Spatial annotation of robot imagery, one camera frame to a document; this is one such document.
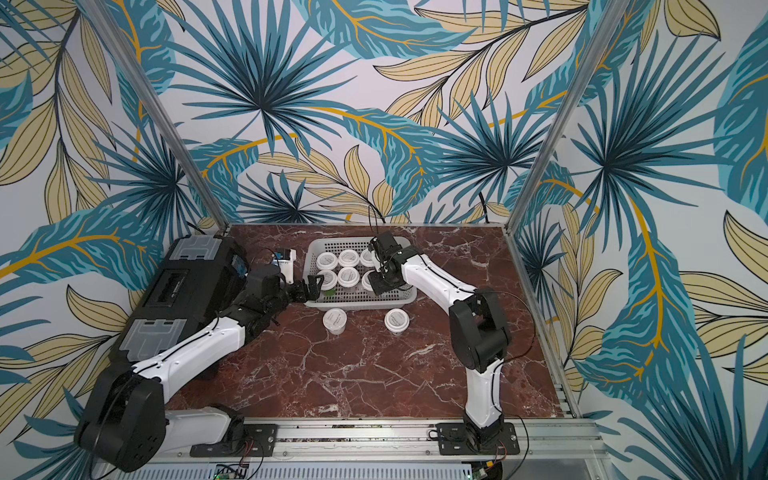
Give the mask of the yogurt cup white lid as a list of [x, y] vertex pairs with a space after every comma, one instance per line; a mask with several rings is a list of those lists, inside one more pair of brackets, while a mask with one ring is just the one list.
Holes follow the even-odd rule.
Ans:
[[315, 264], [319, 270], [333, 271], [338, 266], [338, 257], [332, 252], [322, 252], [317, 255]]

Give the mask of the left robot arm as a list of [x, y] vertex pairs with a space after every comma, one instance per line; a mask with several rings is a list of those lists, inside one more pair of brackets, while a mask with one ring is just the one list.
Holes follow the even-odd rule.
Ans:
[[200, 332], [147, 360], [104, 370], [74, 444], [123, 472], [143, 467], [159, 452], [184, 447], [225, 456], [247, 452], [255, 440], [237, 411], [223, 405], [169, 411], [166, 404], [208, 367], [256, 339], [289, 304], [318, 299], [323, 281], [310, 275], [287, 283], [274, 264], [252, 270], [238, 294]]

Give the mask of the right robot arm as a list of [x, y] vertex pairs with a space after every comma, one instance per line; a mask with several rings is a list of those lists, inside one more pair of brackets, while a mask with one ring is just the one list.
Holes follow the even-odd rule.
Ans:
[[500, 370], [511, 343], [506, 313], [498, 294], [452, 276], [414, 246], [402, 246], [385, 232], [371, 239], [377, 295], [413, 287], [448, 316], [455, 356], [467, 374], [463, 424], [475, 448], [490, 445], [502, 434]]

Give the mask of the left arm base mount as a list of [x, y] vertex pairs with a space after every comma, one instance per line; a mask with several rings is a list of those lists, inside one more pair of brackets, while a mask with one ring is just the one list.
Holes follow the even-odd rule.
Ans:
[[190, 448], [190, 456], [193, 458], [271, 457], [277, 433], [277, 424], [248, 423], [242, 416], [235, 417], [222, 440], [195, 444]]

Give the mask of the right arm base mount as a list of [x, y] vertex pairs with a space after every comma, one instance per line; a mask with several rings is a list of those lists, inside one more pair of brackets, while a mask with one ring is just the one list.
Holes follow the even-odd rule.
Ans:
[[467, 415], [461, 422], [435, 425], [430, 438], [438, 442], [442, 456], [503, 457], [520, 453], [518, 437], [512, 423], [501, 415], [487, 427], [478, 427]]

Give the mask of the yogurt cup green label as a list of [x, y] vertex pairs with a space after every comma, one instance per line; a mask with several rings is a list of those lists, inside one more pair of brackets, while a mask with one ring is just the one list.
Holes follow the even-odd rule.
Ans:
[[355, 268], [360, 263], [360, 254], [354, 249], [345, 249], [338, 254], [341, 268]]

